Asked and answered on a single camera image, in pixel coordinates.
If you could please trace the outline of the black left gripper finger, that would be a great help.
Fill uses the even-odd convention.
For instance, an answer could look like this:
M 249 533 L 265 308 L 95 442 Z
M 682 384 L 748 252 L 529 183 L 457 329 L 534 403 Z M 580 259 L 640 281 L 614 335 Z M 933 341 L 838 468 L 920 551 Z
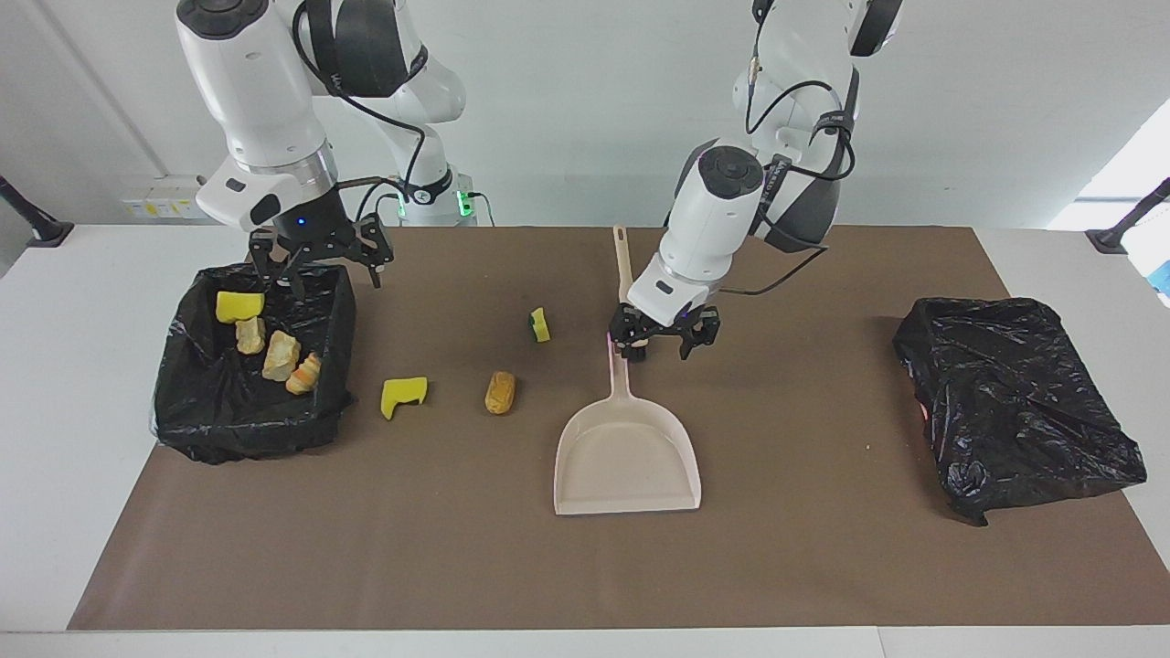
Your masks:
M 677 321 L 677 336 L 681 338 L 680 358 L 686 361 L 697 347 L 710 347 L 718 338 L 720 311 L 693 311 Z
M 644 313 L 634 307 L 618 307 L 611 318 L 611 342 L 614 352 L 627 362 L 644 362 L 648 340 L 644 334 Z

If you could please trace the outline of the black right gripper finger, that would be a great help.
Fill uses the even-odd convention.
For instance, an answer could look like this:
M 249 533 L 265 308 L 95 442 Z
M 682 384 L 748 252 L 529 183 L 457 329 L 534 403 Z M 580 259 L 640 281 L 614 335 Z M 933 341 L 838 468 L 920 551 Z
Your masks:
M 285 251 L 284 260 L 276 261 L 271 258 L 276 247 Z M 250 234 L 250 261 L 259 276 L 255 292 L 267 294 L 275 292 L 277 287 L 285 287 L 292 293 L 292 297 L 305 297 L 298 270 L 307 262 L 307 254 L 304 246 L 278 237 L 276 229 L 254 229 Z
M 394 251 L 383 229 L 378 214 L 365 214 L 355 222 L 356 240 L 352 245 L 352 261 L 369 270 L 369 279 L 376 288 L 383 287 L 381 274 L 394 260 Z

